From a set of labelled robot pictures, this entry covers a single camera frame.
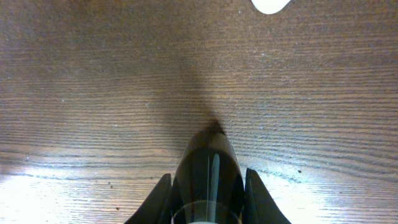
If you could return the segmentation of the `dark bottle white cap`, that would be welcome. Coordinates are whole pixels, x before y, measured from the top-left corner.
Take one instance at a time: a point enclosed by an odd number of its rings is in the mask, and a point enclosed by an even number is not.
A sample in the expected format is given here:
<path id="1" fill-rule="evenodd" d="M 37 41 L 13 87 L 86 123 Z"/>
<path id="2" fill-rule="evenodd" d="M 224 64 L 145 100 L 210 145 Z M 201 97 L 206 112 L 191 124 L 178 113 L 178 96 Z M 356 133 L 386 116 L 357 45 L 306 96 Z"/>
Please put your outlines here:
<path id="1" fill-rule="evenodd" d="M 175 173 L 172 223 L 241 223 L 243 178 L 223 128 L 213 121 L 196 133 Z"/>

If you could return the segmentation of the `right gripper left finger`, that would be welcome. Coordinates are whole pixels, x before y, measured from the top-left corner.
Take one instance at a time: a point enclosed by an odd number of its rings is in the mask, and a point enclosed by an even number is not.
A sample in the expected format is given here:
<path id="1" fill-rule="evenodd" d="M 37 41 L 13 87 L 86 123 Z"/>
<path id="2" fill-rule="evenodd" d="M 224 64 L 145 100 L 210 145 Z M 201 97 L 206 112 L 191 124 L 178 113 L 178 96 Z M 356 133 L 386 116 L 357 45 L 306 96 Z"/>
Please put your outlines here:
<path id="1" fill-rule="evenodd" d="M 171 175 L 164 174 L 137 211 L 125 224 L 170 224 Z"/>

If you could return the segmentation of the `white spray bottle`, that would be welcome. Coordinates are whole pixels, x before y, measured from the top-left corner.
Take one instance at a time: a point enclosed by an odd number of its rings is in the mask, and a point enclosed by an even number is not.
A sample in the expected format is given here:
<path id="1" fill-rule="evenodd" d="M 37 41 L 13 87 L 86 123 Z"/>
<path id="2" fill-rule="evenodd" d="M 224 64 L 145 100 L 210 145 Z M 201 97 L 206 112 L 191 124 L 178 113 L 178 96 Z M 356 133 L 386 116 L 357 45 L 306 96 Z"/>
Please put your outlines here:
<path id="1" fill-rule="evenodd" d="M 259 12 L 271 15 L 281 11 L 290 0 L 251 0 L 251 2 Z"/>

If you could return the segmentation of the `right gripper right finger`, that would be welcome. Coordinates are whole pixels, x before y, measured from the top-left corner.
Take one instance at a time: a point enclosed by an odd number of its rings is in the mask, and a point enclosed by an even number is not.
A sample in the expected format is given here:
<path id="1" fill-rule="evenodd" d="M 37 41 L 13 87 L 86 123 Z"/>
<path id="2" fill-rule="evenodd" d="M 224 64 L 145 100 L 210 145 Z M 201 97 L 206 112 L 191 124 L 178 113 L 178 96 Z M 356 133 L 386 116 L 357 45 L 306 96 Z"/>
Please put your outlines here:
<path id="1" fill-rule="evenodd" d="M 281 212 L 259 174 L 246 169 L 243 224 L 290 224 Z"/>

